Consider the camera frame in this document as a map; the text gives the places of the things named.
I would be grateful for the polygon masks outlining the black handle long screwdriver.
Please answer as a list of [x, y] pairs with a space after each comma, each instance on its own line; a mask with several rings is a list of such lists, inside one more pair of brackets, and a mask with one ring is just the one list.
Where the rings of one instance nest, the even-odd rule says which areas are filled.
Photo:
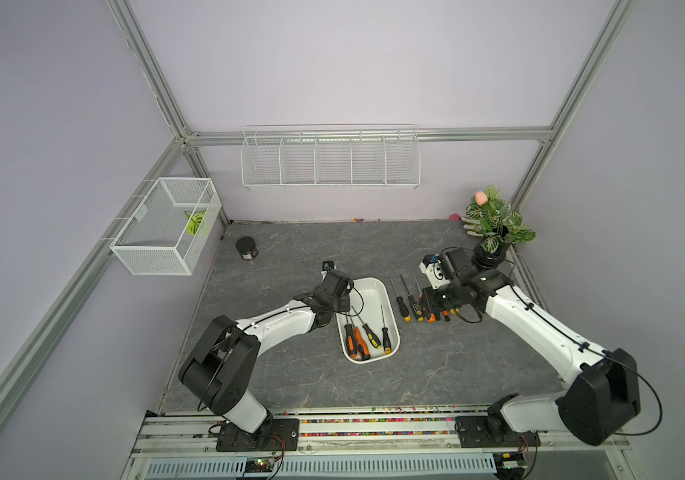
[[424, 320], [428, 321], [429, 323], [435, 323], [436, 315], [432, 310], [430, 299], [428, 298], [428, 294], [426, 294], [426, 290], [424, 290], [423, 286], [418, 281], [416, 281], [416, 286], [418, 287], [420, 294], [420, 304], [422, 306]]

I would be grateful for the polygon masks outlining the yellow black brown-shaft screwdriver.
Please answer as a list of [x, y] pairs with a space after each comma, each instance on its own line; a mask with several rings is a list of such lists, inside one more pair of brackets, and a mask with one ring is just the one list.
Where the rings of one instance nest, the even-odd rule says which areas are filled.
[[416, 320], [424, 321], [425, 316], [424, 316], [424, 311], [423, 311], [422, 305], [420, 304], [420, 302], [418, 302], [418, 299], [414, 296], [414, 294], [412, 294], [412, 292], [408, 286], [406, 278], [404, 278], [404, 276], [402, 276], [402, 275], [400, 276], [400, 278], [401, 278], [402, 284], [404, 285], [404, 288], [407, 292], [408, 302], [412, 308], [412, 312], [414, 312], [414, 314], [415, 314]]

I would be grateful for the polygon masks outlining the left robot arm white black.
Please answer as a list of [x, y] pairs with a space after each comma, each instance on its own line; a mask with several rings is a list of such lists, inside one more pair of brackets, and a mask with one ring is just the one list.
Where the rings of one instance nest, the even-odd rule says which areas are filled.
[[256, 436], [272, 423], [272, 413], [248, 390], [258, 356], [290, 338], [326, 327], [350, 311], [355, 282], [332, 269], [308, 293], [252, 318], [214, 318], [178, 370], [178, 380], [200, 406]]

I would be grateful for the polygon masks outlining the white plastic storage box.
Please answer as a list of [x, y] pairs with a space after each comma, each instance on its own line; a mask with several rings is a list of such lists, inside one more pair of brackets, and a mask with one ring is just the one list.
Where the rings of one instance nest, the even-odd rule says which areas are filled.
[[336, 327], [346, 360], [366, 365], [394, 357], [401, 346], [398, 320], [382, 280], [376, 277], [356, 279], [349, 309], [336, 314]]

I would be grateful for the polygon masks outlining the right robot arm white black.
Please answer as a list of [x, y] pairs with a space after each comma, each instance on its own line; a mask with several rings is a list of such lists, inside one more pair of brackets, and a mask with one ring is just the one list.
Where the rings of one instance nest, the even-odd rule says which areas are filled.
[[534, 304], [498, 269], [482, 270], [467, 250], [454, 248], [426, 256], [420, 270], [430, 283], [424, 291], [432, 313], [470, 306], [517, 334], [557, 372], [558, 392], [510, 394], [487, 410], [484, 432], [494, 445], [525, 433], [569, 432], [598, 446], [642, 410], [635, 358], [606, 350]]

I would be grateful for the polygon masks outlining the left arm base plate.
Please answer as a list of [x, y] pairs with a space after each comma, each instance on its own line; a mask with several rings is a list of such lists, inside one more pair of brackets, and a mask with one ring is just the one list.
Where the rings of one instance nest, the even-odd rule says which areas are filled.
[[290, 417], [268, 418], [254, 433], [242, 430], [232, 422], [220, 428], [218, 452], [291, 452], [298, 449], [300, 420]]

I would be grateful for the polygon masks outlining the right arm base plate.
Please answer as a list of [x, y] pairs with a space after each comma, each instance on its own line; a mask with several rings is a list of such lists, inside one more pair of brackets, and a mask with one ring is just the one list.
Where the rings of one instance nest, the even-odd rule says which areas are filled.
[[520, 451], [541, 446], [535, 432], [514, 432], [495, 416], [459, 416], [454, 428], [462, 448], [509, 448]]

